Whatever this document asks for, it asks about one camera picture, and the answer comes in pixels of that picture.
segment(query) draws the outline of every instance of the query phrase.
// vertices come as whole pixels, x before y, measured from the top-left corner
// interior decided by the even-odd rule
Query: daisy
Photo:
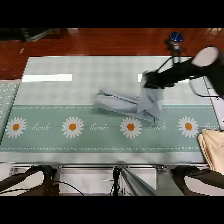
[[[120,127],[120,131],[123,131],[123,135],[125,135],[126,138],[135,138],[141,134],[140,131],[142,130],[140,121],[131,117],[123,119]]]
[[[194,118],[182,117],[178,121],[177,127],[179,131],[182,131],[182,135],[188,138],[193,138],[198,134],[198,124]]]
[[[64,132],[63,135],[66,135],[66,138],[75,138],[82,134],[84,124],[81,119],[78,117],[69,117],[63,122],[62,131]]]
[[[8,138],[17,138],[26,130],[26,121],[22,117],[14,117],[8,122],[5,129]]]

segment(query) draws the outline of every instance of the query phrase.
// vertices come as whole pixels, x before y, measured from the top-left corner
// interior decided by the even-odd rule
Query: towel
[[[224,132],[202,130],[198,140],[210,169],[224,174]]]
[[[131,117],[155,122],[162,111],[163,89],[144,88],[145,76],[142,76],[140,97],[126,95],[110,89],[100,89],[95,106],[118,112]]]

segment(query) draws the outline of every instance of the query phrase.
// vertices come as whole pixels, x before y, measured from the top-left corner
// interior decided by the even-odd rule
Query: blue object
[[[169,35],[169,38],[174,42],[182,42],[183,41],[183,35],[180,32],[173,32]]]

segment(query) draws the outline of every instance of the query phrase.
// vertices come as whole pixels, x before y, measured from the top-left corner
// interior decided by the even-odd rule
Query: orange flower center
[[[13,129],[14,131],[19,130],[19,128],[20,128],[19,124],[14,124],[14,125],[12,126],[12,129]]]
[[[70,125],[69,125],[69,129],[70,129],[71,131],[74,131],[74,130],[76,129],[76,124],[70,124]]]
[[[185,124],[185,128],[186,128],[187,130],[191,130],[191,129],[192,129],[192,124],[190,124],[190,123],[186,123],[186,124]]]
[[[135,126],[133,124],[128,124],[127,128],[129,131],[133,131],[135,129]]]

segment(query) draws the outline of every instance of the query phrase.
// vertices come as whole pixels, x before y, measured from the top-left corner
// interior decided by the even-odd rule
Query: table
[[[196,135],[192,138],[182,135],[177,128],[178,121],[183,121],[185,117],[196,117],[199,132],[202,128],[219,130],[219,124],[210,99],[194,95],[187,81],[165,89],[161,123],[158,127],[153,127],[141,121],[141,135],[134,141],[119,130],[125,116],[102,111],[93,106],[95,96],[101,87],[138,96],[140,74],[145,70],[157,69],[167,58],[29,58],[9,117],[11,128],[15,130],[4,133],[0,147],[0,162],[204,163]],[[194,80],[194,87],[201,94],[208,94],[203,78]],[[75,120],[79,122],[77,125],[81,125],[80,130],[75,136],[68,134],[65,129],[63,134],[62,127],[65,128],[66,122],[73,117],[81,118]],[[15,121],[20,122],[20,126],[12,126]],[[15,138],[13,133],[21,127],[24,129]]]

